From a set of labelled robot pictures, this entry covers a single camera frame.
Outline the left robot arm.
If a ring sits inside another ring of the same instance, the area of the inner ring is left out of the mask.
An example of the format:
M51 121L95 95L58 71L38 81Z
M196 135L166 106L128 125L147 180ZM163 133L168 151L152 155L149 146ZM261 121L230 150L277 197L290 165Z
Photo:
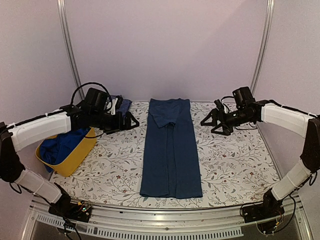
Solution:
M75 211L69 194L61 186L26 169L18 152L45 138L81 128L93 127L103 134L113 134L139 127L140 123L129 111L111 114L111 109L118 104L113 102L105 86L101 83L98 86L101 89L90 87L84 100L78 104L71 100L53 112L10 125L0 124L1 180L40 196L63 217L70 217Z

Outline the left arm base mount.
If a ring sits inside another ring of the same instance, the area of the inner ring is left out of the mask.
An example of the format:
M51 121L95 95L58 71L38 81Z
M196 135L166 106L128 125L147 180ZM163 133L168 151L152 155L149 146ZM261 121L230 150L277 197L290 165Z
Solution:
M72 202L69 194L58 184L55 185L62 195L56 203L50 204L48 212L69 220L88 223L92 213L92 205L83 200L77 203Z

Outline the teal blue t-shirt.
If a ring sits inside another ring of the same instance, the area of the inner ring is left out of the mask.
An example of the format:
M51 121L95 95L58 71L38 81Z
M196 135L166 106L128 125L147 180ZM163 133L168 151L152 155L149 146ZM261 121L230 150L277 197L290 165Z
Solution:
M203 196L189 99L151 99L143 153L142 197Z

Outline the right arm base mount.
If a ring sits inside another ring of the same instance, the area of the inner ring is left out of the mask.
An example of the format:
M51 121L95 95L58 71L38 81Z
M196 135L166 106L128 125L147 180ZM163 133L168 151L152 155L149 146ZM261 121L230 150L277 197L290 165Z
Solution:
M257 229L264 235L273 235L277 231L284 213L283 200L277 200L271 190L263 195L262 202L258 204L245 203L239 210L239 214L245 223L273 218L257 224Z

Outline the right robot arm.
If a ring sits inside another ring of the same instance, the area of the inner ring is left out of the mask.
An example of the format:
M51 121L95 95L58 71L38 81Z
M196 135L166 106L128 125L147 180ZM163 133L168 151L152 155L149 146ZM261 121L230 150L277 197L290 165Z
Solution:
M221 99L200 122L213 134L229 136L242 124L257 124L277 161L282 177L263 196L258 213L269 218L282 200L305 184L313 185L320 171L320 116L283 105L274 99L256 100L248 86L232 92L235 111Z

